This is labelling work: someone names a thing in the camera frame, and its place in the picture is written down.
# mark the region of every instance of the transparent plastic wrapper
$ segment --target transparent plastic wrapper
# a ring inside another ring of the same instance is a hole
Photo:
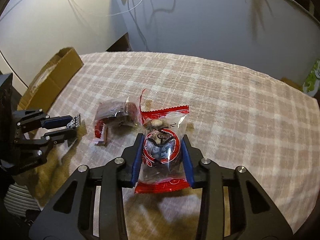
[[[133,96],[115,98],[99,104],[93,121],[95,143],[105,143],[108,127],[128,125],[139,127],[142,124],[139,98]]]
[[[189,106],[141,114],[145,139],[135,193],[162,193],[189,187],[180,151],[187,128]]]

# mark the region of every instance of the red circular logo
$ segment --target red circular logo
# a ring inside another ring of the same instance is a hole
[[[168,163],[179,150],[180,141],[173,131],[167,128],[154,130],[144,139],[142,161],[150,167],[155,162]]]

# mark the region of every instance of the cardboard box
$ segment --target cardboard box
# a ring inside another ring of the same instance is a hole
[[[83,62],[74,48],[61,49],[33,79],[20,99],[18,110],[42,108],[48,112],[57,96],[82,66]]]

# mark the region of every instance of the electrical cord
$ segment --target electrical cord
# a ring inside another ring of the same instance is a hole
[[[83,11],[84,13],[93,15],[93,16],[97,16],[97,17],[108,17],[108,16],[115,16],[115,15],[119,15],[119,14],[123,14],[123,13],[127,13],[130,12],[131,10],[135,9],[140,3],[142,3],[143,0],[141,0],[136,6],[132,7],[131,9],[127,10],[127,11],[123,11],[123,12],[119,12],[119,13],[115,13],[115,14],[109,14],[109,15],[100,15],[100,14],[95,14],[92,12],[88,12],[86,10],[83,10],[76,2],[75,0],[72,0],[72,2],[74,3],[74,5],[76,5],[81,11]]]

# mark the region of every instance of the packaged food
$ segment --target packaged food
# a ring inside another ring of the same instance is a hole
[[[127,96],[107,100],[99,104],[93,121],[95,143],[105,143],[108,127],[128,125],[138,127],[142,123],[139,99]]]
[[[141,112],[145,139],[135,193],[161,193],[189,187],[180,151],[189,106]]]

